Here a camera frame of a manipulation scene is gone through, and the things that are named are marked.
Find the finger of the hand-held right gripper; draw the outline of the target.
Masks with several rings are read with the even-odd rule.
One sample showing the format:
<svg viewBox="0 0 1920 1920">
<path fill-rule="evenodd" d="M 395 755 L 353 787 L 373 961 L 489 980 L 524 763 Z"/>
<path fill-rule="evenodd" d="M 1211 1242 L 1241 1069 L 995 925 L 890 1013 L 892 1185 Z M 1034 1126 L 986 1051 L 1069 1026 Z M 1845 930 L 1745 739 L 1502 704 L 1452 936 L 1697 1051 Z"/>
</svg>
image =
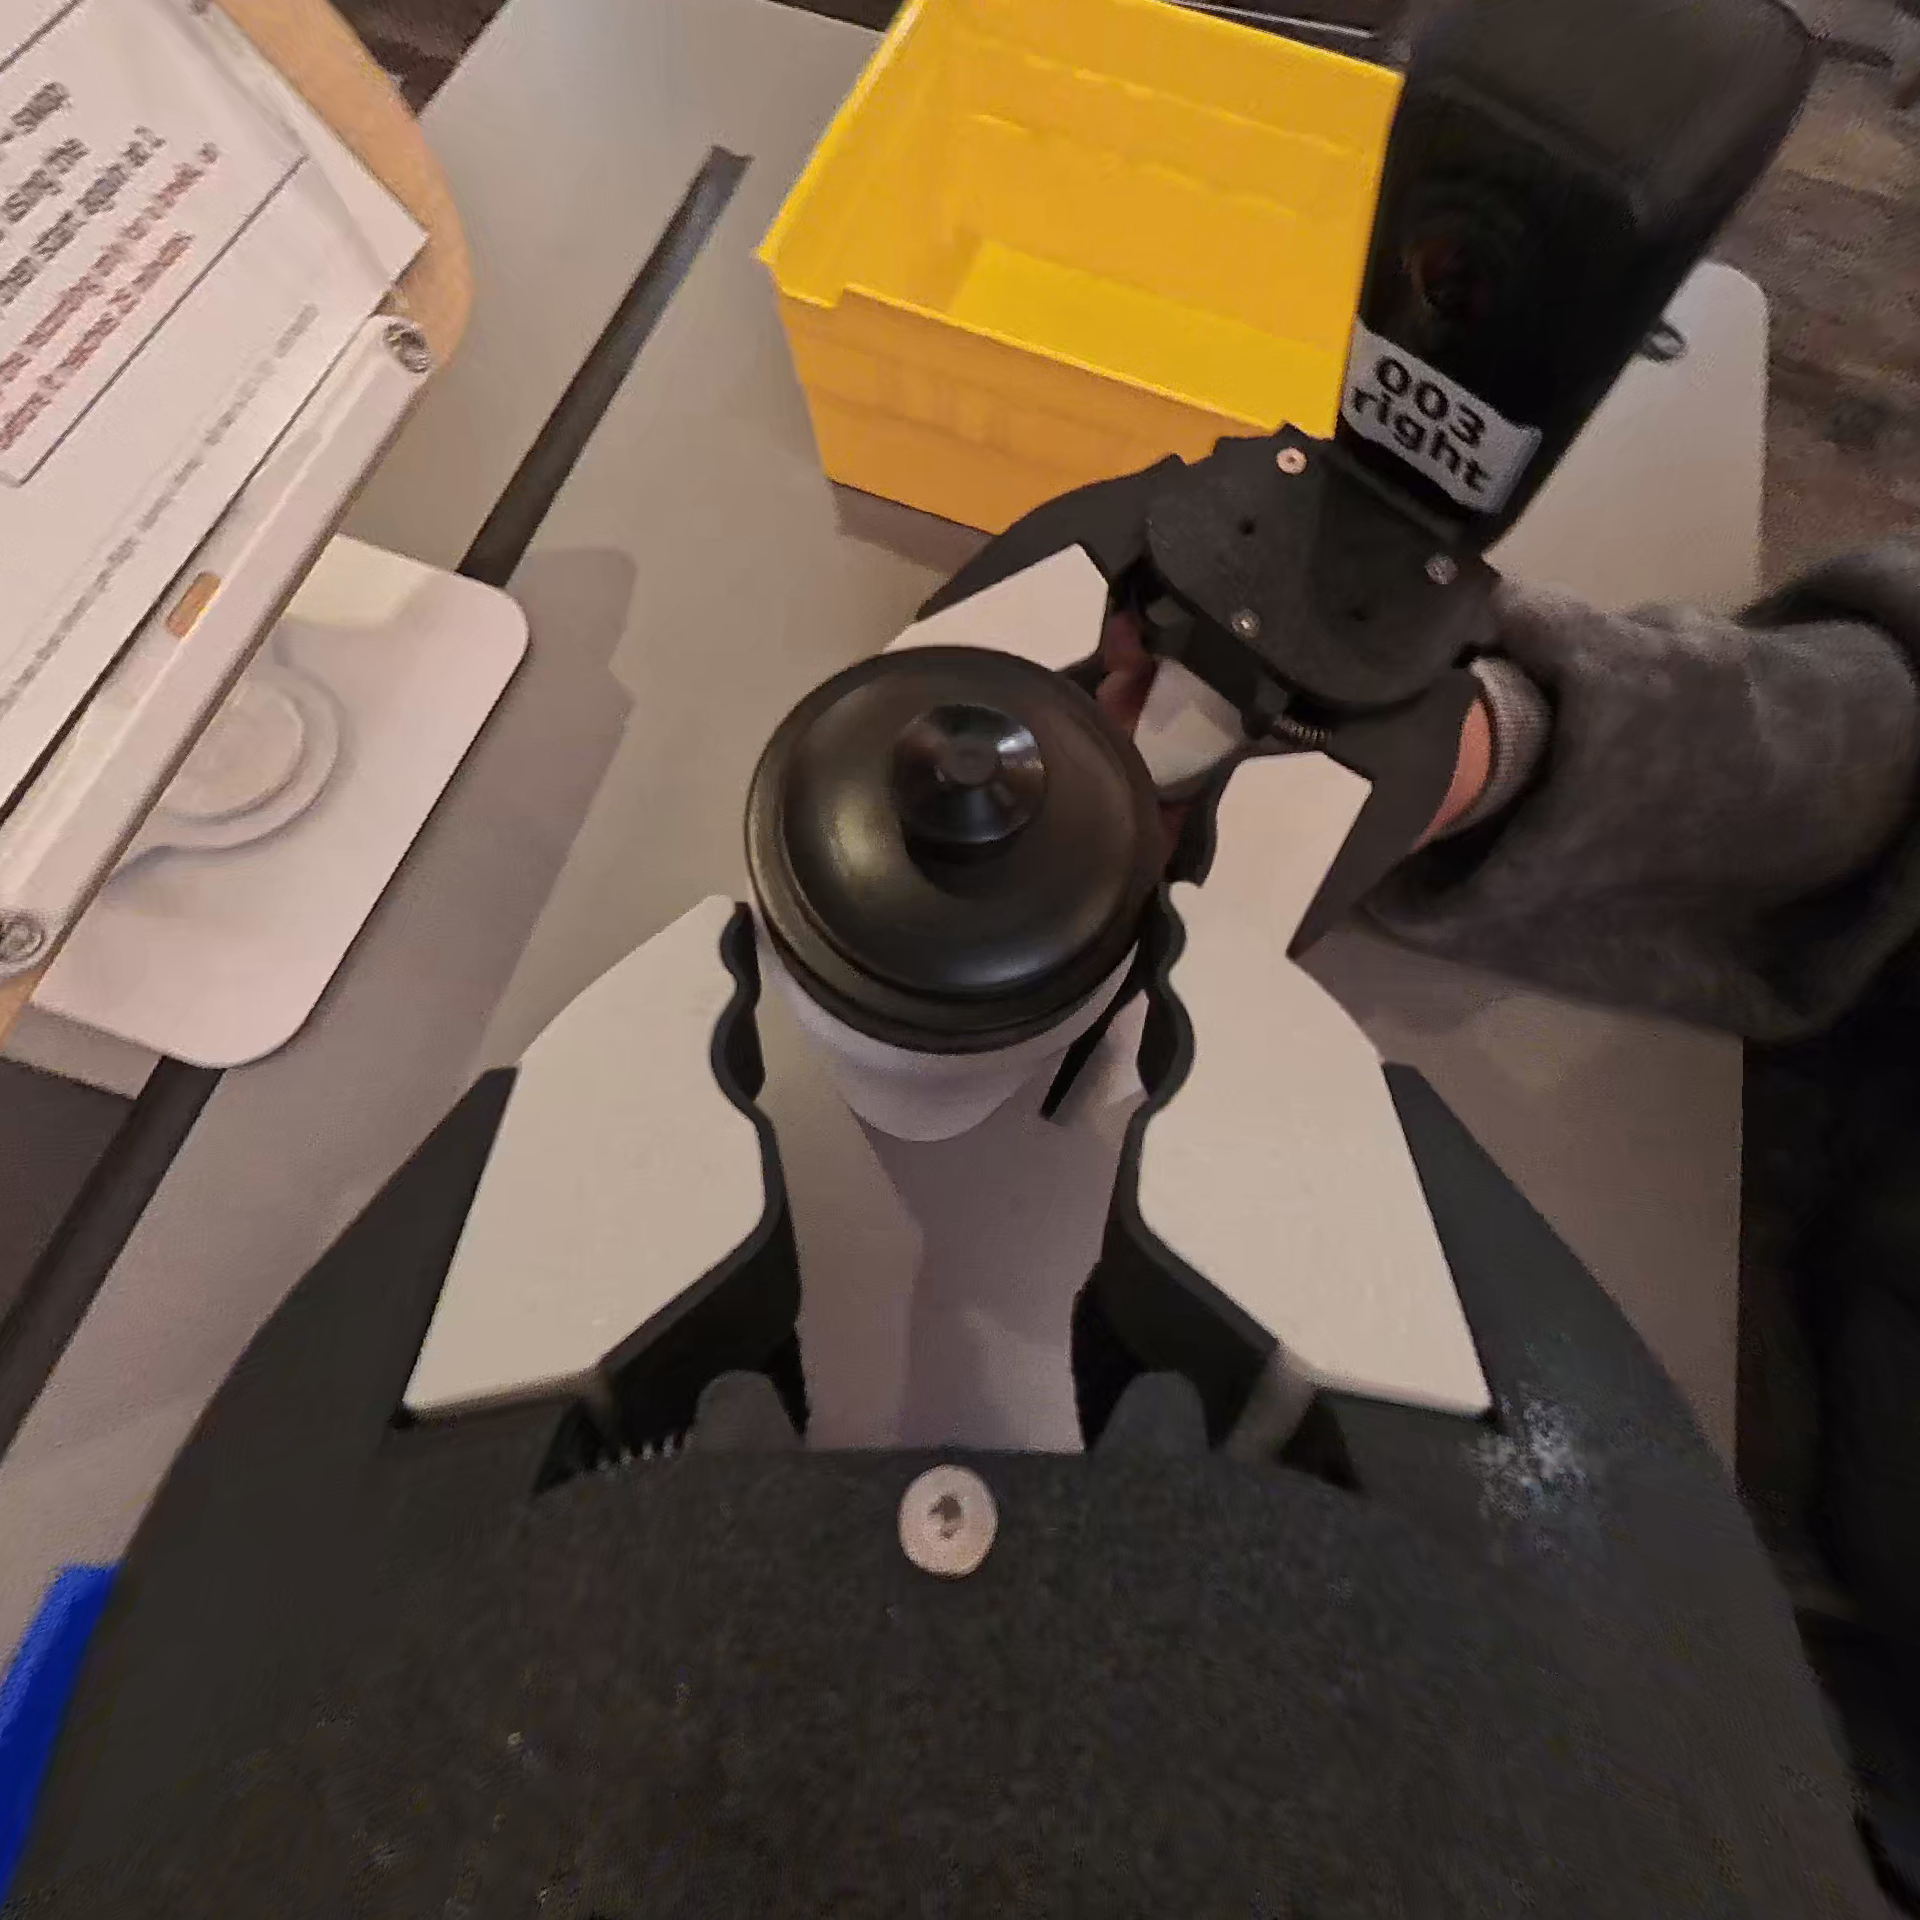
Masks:
<svg viewBox="0 0 1920 1920">
<path fill-rule="evenodd" d="M 914 619 L 883 652 L 989 652 L 1067 675 L 1097 658 L 1109 608 L 1109 584 L 1069 546 Z"/>
<path fill-rule="evenodd" d="M 1105 1102 L 1096 1082 L 1118 1053 L 1109 1035 L 1136 1002 L 1142 1040 L 1123 1078 L 1147 1104 L 1174 1098 L 1194 1062 L 1250 1067 L 1258 1044 L 1273 1056 L 1313 987 L 1298 955 L 1347 913 L 1338 884 L 1371 804 L 1371 787 L 1320 752 L 1244 752 L 1213 768 L 1180 808 L 1116 996 L 1062 1053 L 1041 1116 Z"/>
</svg>

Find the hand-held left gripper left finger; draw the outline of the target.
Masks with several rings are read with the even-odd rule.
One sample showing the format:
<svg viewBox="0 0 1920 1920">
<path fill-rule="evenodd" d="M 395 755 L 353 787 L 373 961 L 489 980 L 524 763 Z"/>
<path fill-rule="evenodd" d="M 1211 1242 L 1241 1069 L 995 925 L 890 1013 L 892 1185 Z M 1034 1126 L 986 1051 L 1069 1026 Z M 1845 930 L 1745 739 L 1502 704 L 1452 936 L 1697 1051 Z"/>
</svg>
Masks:
<svg viewBox="0 0 1920 1920">
<path fill-rule="evenodd" d="M 802 1429 L 801 1254 L 764 1083 L 757 930 L 710 896 L 512 1069 L 402 1395 L 420 1421 L 563 1402 L 659 1452 L 720 1377 Z"/>
</svg>

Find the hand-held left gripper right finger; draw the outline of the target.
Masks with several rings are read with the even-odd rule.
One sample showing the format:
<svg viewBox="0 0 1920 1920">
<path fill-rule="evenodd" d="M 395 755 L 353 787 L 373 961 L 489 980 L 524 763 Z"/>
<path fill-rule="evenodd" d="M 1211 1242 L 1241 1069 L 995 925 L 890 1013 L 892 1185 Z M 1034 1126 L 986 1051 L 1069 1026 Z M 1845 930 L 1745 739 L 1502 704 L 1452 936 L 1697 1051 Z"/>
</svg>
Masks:
<svg viewBox="0 0 1920 1920">
<path fill-rule="evenodd" d="M 1494 1393 L 1377 1046 L 1264 908 L 1165 890 L 1141 948 L 1142 1098 L 1072 1302 L 1086 1449 L 1142 1377 L 1272 1458 L 1323 1397 L 1482 1421 Z"/>
</svg>

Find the black bottle lid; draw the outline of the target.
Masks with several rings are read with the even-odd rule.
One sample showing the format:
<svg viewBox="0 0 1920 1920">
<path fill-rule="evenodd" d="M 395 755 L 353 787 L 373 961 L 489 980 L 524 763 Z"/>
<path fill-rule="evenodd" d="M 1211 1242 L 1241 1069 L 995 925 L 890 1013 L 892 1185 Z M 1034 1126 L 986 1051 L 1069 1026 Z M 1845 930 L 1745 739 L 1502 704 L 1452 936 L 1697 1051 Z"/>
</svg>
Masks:
<svg viewBox="0 0 1920 1920">
<path fill-rule="evenodd" d="M 1065 1025 L 1132 963 L 1169 858 L 1157 789 L 1097 699 L 962 645 L 811 690 L 758 756 L 742 832 L 801 992 L 926 1053 Z"/>
</svg>

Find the white plastic bottle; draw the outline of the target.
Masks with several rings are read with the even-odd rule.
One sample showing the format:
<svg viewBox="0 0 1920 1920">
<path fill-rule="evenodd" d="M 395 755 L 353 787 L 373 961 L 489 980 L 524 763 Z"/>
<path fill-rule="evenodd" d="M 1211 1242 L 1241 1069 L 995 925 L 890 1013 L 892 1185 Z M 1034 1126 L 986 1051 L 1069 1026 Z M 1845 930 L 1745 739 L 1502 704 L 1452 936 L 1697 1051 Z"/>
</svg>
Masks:
<svg viewBox="0 0 1920 1920">
<path fill-rule="evenodd" d="M 1057 1072 L 1118 1002 L 1132 961 L 1062 1022 L 1035 1037 L 980 1051 L 923 1051 L 875 1040 L 811 998 L 781 961 L 773 933 L 753 913 L 762 979 L 773 984 L 853 1116 L 883 1137 L 940 1144 L 973 1131 L 1019 1089 Z"/>
</svg>

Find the yellow plastic bin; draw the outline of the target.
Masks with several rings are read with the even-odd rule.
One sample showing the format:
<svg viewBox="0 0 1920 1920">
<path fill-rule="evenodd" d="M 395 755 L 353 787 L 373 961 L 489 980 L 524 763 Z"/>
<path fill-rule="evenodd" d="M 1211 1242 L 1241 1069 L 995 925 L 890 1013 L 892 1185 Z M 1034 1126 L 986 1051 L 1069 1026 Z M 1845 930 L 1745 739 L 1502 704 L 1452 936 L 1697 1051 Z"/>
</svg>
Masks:
<svg viewBox="0 0 1920 1920">
<path fill-rule="evenodd" d="M 995 534 L 1336 434 L 1402 76 L 1174 4 L 907 4 L 758 245 L 822 475 Z"/>
</svg>

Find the blue plastic bin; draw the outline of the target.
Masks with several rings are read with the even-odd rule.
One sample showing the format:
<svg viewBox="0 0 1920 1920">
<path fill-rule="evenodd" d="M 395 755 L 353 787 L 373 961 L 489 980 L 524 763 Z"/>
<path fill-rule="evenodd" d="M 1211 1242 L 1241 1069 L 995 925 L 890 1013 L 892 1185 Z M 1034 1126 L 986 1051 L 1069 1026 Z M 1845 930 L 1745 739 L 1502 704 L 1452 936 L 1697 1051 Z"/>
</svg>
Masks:
<svg viewBox="0 0 1920 1920">
<path fill-rule="evenodd" d="M 3 1836 L 20 1845 L 68 1698 L 80 1678 L 120 1566 L 75 1564 L 54 1573 L 3 1681 Z"/>
</svg>

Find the person's right hand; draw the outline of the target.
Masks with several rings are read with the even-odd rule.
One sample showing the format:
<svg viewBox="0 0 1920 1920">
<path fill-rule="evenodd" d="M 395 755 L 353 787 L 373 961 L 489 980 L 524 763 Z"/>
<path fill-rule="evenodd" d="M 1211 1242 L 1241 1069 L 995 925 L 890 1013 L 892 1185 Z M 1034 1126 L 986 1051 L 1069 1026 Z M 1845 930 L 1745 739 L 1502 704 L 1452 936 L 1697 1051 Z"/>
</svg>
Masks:
<svg viewBox="0 0 1920 1920">
<path fill-rule="evenodd" d="M 1161 665 L 1145 652 L 1138 624 L 1129 613 L 1109 613 L 1097 646 L 1096 699 L 1129 737 L 1138 732 L 1145 701 L 1157 684 Z M 1440 803 L 1408 843 L 1408 852 L 1424 851 L 1446 837 L 1457 824 L 1477 809 L 1482 793 L 1493 781 L 1494 729 L 1484 698 L 1474 694 L 1454 732 L 1454 763 Z"/>
</svg>

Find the person's dark clothing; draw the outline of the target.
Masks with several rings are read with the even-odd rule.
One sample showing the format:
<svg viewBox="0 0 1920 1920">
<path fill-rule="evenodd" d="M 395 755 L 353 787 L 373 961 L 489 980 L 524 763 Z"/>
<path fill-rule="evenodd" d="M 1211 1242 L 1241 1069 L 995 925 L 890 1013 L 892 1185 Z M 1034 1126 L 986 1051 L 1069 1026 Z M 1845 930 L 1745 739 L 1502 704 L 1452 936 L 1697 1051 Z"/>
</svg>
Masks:
<svg viewBox="0 0 1920 1920">
<path fill-rule="evenodd" d="M 1918 996 L 1745 1062 L 1734 1466 L 1856 1825 L 1918 1907 Z"/>
</svg>

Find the wooden instruction board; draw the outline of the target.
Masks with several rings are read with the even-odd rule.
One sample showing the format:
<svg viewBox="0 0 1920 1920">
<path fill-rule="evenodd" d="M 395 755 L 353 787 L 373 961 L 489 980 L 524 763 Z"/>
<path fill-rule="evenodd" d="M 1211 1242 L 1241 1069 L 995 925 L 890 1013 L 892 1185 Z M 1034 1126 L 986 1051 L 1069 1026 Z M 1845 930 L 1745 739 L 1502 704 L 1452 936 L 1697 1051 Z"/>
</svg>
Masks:
<svg viewBox="0 0 1920 1920">
<path fill-rule="evenodd" d="M 358 340 L 5 803 L 5 1033 L 272 636 L 465 336 L 474 275 L 438 160 L 332 4 L 213 4 L 424 228 Z"/>
</svg>

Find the printed instruction sheet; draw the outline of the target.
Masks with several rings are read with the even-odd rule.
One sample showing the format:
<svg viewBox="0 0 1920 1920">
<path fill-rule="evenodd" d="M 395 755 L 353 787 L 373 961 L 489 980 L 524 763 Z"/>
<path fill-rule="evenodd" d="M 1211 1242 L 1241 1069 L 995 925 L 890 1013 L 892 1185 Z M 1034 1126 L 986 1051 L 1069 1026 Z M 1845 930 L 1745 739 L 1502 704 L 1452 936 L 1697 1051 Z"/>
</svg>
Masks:
<svg viewBox="0 0 1920 1920">
<path fill-rule="evenodd" d="M 213 4 L 3 4 L 3 793 L 426 234 Z"/>
</svg>

